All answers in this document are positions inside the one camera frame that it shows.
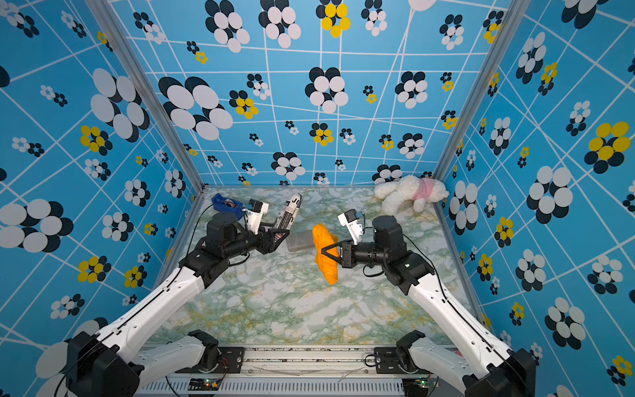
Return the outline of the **orange cloth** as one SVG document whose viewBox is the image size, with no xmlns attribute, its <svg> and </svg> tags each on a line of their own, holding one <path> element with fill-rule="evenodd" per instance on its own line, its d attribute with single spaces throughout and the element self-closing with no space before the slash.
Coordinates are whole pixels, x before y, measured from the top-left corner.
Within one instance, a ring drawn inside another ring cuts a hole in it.
<svg viewBox="0 0 635 397">
<path fill-rule="evenodd" d="M 333 286 L 338 281 L 338 263 L 334 260 L 339 258 L 336 246 L 338 237 L 330 233 L 322 223 L 313 227 L 312 234 L 316 249 L 315 263 L 327 283 Z"/>
</svg>

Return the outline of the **newspaper print eyeglass case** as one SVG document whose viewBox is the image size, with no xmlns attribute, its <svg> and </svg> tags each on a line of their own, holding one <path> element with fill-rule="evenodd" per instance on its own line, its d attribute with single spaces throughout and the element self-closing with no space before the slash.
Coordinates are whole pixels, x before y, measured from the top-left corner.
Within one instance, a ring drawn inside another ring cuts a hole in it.
<svg viewBox="0 0 635 397">
<path fill-rule="evenodd" d="M 275 221 L 275 228 L 279 230 L 291 230 L 291 227 L 296 219 L 301 203 L 302 195 L 299 193 L 294 194 L 289 200 L 285 202 L 283 210 Z"/>
</svg>

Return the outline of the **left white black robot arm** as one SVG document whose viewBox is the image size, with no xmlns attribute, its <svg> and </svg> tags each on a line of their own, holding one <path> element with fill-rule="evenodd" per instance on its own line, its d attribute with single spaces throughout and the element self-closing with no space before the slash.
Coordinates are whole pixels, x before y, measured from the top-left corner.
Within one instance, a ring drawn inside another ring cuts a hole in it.
<svg viewBox="0 0 635 397">
<path fill-rule="evenodd" d="M 82 331 L 73 337 L 53 394 L 65 388 L 77 396 L 133 396 L 185 368 L 228 372 L 218 340 L 201 330 L 145 353 L 140 350 L 169 317 L 231 267 L 233 258 L 276 251 L 289 236 L 296 213 L 284 210 L 274 223 L 262 223 L 261 214 L 253 211 L 246 211 L 245 218 L 240 223 L 231 213 L 213 215 L 205 237 L 137 307 L 93 334 Z"/>
</svg>

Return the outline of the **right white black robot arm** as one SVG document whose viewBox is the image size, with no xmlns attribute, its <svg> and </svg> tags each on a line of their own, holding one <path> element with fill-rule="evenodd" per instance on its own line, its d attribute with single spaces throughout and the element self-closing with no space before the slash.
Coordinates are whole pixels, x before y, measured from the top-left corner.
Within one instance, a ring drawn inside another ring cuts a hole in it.
<svg viewBox="0 0 635 397">
<path fill-rule="evenodd" d="M 340 241 L 322 225 L 313 229 L 316 261 L 327 281 L 337 281 L 340 267 L 380 267 L 382 276 L 423 308 L 456 348 L 440 347 L 423 332 L 413 331 L 398 340 L 388 366 L 411 375 L 433 374 L 465 396 L 536 394 L 537 364 L 532 355 L 524 349 L 513 351 L 455 299 L 395 217 L 375 218 L 369 242 L 362 239 L 365 228 L 355 213 L 342 214 L 340 222 L 351 239 Z"/>
</svg>

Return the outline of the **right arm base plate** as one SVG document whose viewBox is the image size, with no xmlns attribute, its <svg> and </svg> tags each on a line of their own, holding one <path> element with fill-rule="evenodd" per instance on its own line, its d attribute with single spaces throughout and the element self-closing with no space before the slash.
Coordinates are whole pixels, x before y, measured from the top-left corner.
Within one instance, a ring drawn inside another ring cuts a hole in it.
<svg viewBox="0 0 635 397">
<path fill-rule="evenodd" d="M 375 370 L 380 375 L 430 375 L 417 367 L 408 352 L 401 347 L 376 347 L 372 353 Z"/>
</svg>

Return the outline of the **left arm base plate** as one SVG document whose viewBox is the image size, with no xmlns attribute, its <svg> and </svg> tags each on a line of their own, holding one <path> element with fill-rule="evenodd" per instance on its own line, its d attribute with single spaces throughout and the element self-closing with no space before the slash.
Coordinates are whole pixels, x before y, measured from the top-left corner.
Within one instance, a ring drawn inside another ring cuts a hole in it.
<svg viewBox="0 0 635 397">
<path fill-rule="evenodd" d="M 244 362 L 244 347 L 215 347 L 206 349 L 200 361 L 178 373 L 239 374 Z"/>
</svg>

